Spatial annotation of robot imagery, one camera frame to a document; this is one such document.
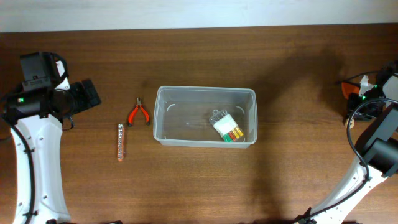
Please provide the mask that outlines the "clear plastic container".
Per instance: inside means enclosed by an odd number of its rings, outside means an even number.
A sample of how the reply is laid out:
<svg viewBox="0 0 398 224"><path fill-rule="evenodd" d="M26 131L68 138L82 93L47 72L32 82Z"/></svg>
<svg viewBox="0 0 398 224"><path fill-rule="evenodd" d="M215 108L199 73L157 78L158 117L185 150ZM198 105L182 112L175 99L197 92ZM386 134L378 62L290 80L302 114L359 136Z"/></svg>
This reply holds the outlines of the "clear plastic container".
<svg viewBox="0 0 398 224"><path fill-rule="evenodd" d="M226 111L243 136L225 141L210 119ZM153 118L154 138L164 146L245 149L257 141L256 93L248 88L162 86Z"/></svg>

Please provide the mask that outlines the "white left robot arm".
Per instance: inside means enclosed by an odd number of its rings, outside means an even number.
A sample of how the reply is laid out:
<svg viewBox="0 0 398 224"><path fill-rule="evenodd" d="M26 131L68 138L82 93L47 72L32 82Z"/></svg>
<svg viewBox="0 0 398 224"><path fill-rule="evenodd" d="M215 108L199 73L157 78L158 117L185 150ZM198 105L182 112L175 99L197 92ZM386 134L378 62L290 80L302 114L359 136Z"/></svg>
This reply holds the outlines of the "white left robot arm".
<svg viewBox="0 0 398 224"><path fill-rule="evenodd" d="M70 223L62 186L63 122L101 104L93 82L69 83L66 60L54 52L20 57L24 81L1 97L17 159L14 223Z"/></svg>

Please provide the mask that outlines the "colourful bit set case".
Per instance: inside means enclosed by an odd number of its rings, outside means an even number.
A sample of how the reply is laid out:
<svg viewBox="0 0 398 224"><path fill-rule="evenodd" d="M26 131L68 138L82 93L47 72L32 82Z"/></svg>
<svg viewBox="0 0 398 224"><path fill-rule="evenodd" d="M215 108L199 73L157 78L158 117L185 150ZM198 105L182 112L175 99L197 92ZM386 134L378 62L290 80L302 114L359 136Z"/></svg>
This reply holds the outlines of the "colourful bit set case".
<svg viewBox="0 0 398 224"><path fill-rule="evenodd" d="M235 142L244 136L242 129L226 110L213 110L209 122L224 142Z"/></svg>

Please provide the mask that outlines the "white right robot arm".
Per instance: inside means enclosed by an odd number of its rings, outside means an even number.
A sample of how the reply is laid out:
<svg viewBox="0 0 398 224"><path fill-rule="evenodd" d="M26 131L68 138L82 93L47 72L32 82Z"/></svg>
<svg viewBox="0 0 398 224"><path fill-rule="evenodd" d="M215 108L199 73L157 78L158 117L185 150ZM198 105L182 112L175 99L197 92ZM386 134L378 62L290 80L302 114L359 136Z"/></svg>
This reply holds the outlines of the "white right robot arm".
<svg viewBox="0 0 398 224"><path fill-rule="evenodd" d="M298 224L344 223L360 201L388 178L397 174L397 61L360 73L339 83L347 100L346 135L355 158L348 172L317 206L294 222Z"/></svg>

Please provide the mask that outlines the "orange scraper wooden handle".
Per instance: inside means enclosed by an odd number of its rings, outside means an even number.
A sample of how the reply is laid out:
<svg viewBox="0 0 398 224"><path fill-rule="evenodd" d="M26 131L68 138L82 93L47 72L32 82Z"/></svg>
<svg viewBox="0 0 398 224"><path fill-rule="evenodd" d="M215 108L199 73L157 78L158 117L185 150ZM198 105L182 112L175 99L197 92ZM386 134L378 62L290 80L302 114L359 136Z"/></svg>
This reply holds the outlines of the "orange scraper wooden handle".
<svg viewBox="0 0 398 224"><path fill-rule="evenodd" d="M349 96L351 94L359 94L360 91L360 87L357 86L356 84L352 84L352 83L348 83L348 82L342 82L341 83L341 90L342 90L342 94L344 96L344 98L346 100L349 100ZM354 127L354 120L352 120L350 123L348 122L348 120L345 120L345 126L349 128L353 128Z"/></svg>

